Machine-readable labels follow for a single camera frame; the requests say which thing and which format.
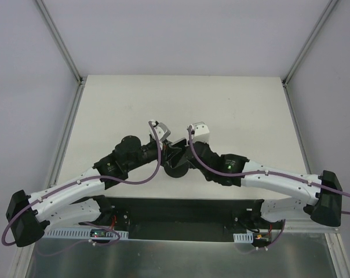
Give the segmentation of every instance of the white table surface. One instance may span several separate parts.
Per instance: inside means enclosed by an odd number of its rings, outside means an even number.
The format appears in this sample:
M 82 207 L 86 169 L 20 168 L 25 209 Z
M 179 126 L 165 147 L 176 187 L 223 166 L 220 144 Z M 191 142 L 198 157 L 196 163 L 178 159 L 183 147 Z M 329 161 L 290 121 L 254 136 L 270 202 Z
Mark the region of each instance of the white table surface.
M 68 143 L 59 183 L 112 152 L 127 135 L 148 142 L 147 122 L 165 123 L 171 141 L 205 122 L 210 146 L 282 170 L 305 173 L 293 122 L 279 78 L 224 76 L 90 75 Z M 156 162 L 129 173 L 129 180 L 152 174 Z M 187 199 L 280 199 L 272 191 L 206 182 L 198 170 L 180 179 L 163 169 L 144 185 L 119 184 L 102 192 L 117 197 Z

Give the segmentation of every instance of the white cable tray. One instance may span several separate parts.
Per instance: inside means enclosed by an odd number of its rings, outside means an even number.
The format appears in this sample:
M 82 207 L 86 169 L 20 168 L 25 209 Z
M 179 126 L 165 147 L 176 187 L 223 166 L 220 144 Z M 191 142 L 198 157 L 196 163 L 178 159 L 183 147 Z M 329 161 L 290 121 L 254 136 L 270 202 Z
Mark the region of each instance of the white cable tray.
M 234 233 L 233 239 L 235 243 L 252 243 L 254 242 L 254 237 L 251 232 L 247 233 Z
M 111 240 L 117 236 L 112 232 L 107 232 L 106 237 L 91 237 L 90 232 L 98 230 L 95 228 L 57 228 L 53 229 L 43 236 L 44 239 L 99 239 Z M 129 239 L 129 232 L 116 231 L 120 235 L 120 240 Z

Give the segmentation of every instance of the black end cap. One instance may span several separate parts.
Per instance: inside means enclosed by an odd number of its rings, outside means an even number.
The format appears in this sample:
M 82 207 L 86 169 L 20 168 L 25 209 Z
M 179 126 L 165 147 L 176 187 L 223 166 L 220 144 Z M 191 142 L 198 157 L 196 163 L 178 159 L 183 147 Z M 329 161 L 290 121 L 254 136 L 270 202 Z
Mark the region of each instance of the black end cap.
M 29 205 L 28 197 L 24 190 L 20 190 L 13 194 L 8 209 L 6 218 L 8 222 L 25 206 Z M 45 234 L 42 225 L 36 219 L 31 209 L 25 211 L 10 227 L 18 247 L 24 247 L 35 243 Z
M 334 172 L 323 171 L 321 180 L 322 185 L 342 191 L 342 187 Z M 317 204 L 310 209 L 310 219 L 329 227 L 339 227 L 341 225 L 341 206 L 341 195 L 321 189 Z
M 108 200 L 108 198 L 105 197 L 104 195 L 99 195 L 99 196 L 93 197 L 93 200 L 98 203 L 99 210 L 101 212 L 101 214 L 94 221 L 94 223 L 109 221 L 109 219 L 112 216 L 113 209 L 112 209 L 112 205 L 111 205 L 110 201 Z
M 136 136 L 126 136 L 121 140 L 121 143 L 115 147 L 115 155 L 119 160 L 127 160 L 130 155 L 133 155 L 140 150 L 141 142 Z

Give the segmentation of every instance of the white wall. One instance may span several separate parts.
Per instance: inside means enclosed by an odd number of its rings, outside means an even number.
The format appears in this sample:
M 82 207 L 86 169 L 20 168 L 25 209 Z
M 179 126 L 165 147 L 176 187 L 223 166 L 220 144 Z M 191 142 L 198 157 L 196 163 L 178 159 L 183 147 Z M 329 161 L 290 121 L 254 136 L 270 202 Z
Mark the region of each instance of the white wall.
M 114 120 L 108 123 L 103 119 Z M 263 165 L 305 172 L 285 93 L 277 77 L 89 75 L 59 182 L 79 176 L 82 170 L 111 153 L 124 136 L 138 136 L 146 144 L 148 119 L 165 123 L 172 132 L 172 142 L 187 138 L 189 124 L 204 121 L 210 129 L 214 152 L 237 153 Z M 156 162 L 152 162 L 131 171 L 129 180 L 144 180 L 155 166 Z M 205 182 L 200 171 L 194 170 L 181 179 L 169 178 L 163 169 L 145 185 L 119 184 L 104 194 L 180 199 L 286 197 L 260 188 Z
M 16 249 L 1 244 L 10 197 L 45 186 L 75 91 L 33 1 L 0 1 L 0 277 Z
M 336 172 L 350 192 L 350 0 L 340 2 L 289 93 L 312 171 Z M 342 216 L 341 234 L 350 257 L 350 216 Z
M 328 0 L 45 0 L 88 74 L 284 77 Z

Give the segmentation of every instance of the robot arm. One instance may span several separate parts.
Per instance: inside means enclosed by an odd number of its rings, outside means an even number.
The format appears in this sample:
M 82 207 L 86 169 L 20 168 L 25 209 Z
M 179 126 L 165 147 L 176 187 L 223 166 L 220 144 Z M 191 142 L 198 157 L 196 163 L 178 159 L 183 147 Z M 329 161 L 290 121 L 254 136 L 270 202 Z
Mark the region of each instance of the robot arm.
M 126 180 L 129 171 L 157 160 L 159 151 L 159 162 L 171 177 L 182 177 L 189 168 L 199 169 L 207 181 L 224 186 L 264 188 L 291 196 L 282 200 L 256 200 L 253 211 L 247 216 L 252 220 L 276 222 L 310 215 L 317 223 L 327 226 L 340 225 L 341 195 L 311 186 L 311 182 L 316 182 L 341 191 L 334 173 L 324 171 L 321 176 L 293 174 L 261 165 L 243 156 L 219 156 L 211 151 L 208 145 L 209 129 L 202 122 L 192 125 L 193 132 L 189 140 L 192 139 L 193 145 L 188 145 L 184 138 L 170 142 L 167 140 L 170 130 L 163 123 L 151 124 L 150 142 L 147 145 L 141 145 L 135 136 L 127 136 L 111 154 L 74 179 L 30 195 L 26 195 L 24 191 L 16 192 L 12 196 L 6 217 L 17 246 L 34 243 L 45 232 L 57 227 L 85 221 L 104 222 L 104 219 L 109 219 L 112 207 L 104 196 L 94 196 L 86 201 L 76 202 L 119 184 L 119 180 Z M 287 179 L 285 175 L 297 180 Z M 146 181 L 127 183 L 142 184 Z
M 111 154 L 100 159 L 81 175 L 30 195 L 26 195 L 23 190 L 14 193 L 6 212 L 9 222 L 22 209 L 35 203 L 11 225 L 17 246 L 34 243 L 53 228 L 109 217 L 112 209 L 104 196 L 95 196 L 77 204 L 74 202 L 119 184 L 119 181 L 102 176 L 126 180 L 129 171 L 157 160 L 158 146 L 154 138 L 158 138 L 159 145 L 163 148 L 163 142 L 167 142 L 170 130 L 163 123 L 153 122 L 152 125 L 150 142 L 147 145 L 142 146 L 135 136 L 126 136 Z M 127 183 L 141 184 L 145 181 Z
M 208 127 L 203 122 L 195 123 L 191 127 L 189 141 L 192 140 L 193 146 L 187 148 L 177 166 L 188 163 L 190 168 L 199 169 L 207 181 L 214 181 L 224 186 L 264 188 L 291 196 L 282 200 L 257 201 L 253 214 L 268 222 L 305 219 L 309 215 L 319 224 L 340 226 L 341 195 L 312 185 L 312 183 L 322 184 L 342 191 L 333 172 L 324 171 L 322 175 L 295 174 L 264 166 L 244 156 L 234 154 L 219 156 L 211 151 L 208 144 Z

